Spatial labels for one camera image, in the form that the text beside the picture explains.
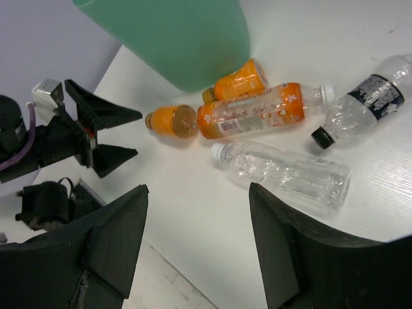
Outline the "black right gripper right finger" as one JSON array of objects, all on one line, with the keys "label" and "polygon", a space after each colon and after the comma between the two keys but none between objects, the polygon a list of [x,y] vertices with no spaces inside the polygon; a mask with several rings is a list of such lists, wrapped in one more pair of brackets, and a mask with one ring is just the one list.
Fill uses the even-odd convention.
[{"label": "black right gripper right finger", "polygon": [[250,215],[269,308],[410,308],[411,237],[390,242],[329,227],[259,184]]}]

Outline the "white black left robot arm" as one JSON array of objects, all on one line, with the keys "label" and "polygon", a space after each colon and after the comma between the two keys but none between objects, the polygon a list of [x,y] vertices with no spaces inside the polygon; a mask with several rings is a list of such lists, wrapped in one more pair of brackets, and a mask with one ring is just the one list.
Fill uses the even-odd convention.
[{"label": "white black left robot arm", "polygon": [[104,100],[71,79],[46,79],[32,96],[27,126],[18,103],[1,95],[1,183],[70,157],[103,178],[138,154],[100,144],[98,132],[140,120],[141,112]]}]

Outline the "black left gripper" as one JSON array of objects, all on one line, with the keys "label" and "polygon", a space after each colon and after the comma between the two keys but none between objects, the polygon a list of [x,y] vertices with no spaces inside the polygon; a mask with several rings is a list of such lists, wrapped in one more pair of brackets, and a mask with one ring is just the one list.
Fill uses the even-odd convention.
[{"label": "black left gripper", "polygon": [[30,150],[19,162],[1,171],[1,183],[71,156],[85,167],[93,166],[98,177],[104,178],[138,154],[135,149],[115,145],[101,144],[97,147],[97,131],[140,120],[141,112],[100,98],[74,80],[65,80],[64,85],[76,103],[78,120],[60,109],[48,125],[36,127]]}]

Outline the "small orange juice bottle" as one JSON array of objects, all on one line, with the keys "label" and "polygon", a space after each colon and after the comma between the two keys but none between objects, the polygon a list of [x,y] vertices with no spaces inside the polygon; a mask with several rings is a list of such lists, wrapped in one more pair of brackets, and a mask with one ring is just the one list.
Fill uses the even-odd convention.
[{"label": "small orange juice bottle", "polygon": [[196,112],[188,105],[160,107],[145,117],[145,125],[161,136],[188,139],[198,133]]}]

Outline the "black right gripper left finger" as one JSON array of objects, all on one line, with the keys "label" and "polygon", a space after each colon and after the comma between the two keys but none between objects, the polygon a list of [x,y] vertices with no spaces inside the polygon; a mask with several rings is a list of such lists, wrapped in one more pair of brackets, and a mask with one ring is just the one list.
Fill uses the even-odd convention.
[{"label": "black right gripper left finger", "polygon": [[1,245],[1,308],[121,308],[148,199],[147,186],[139,185],[63,227]]}]

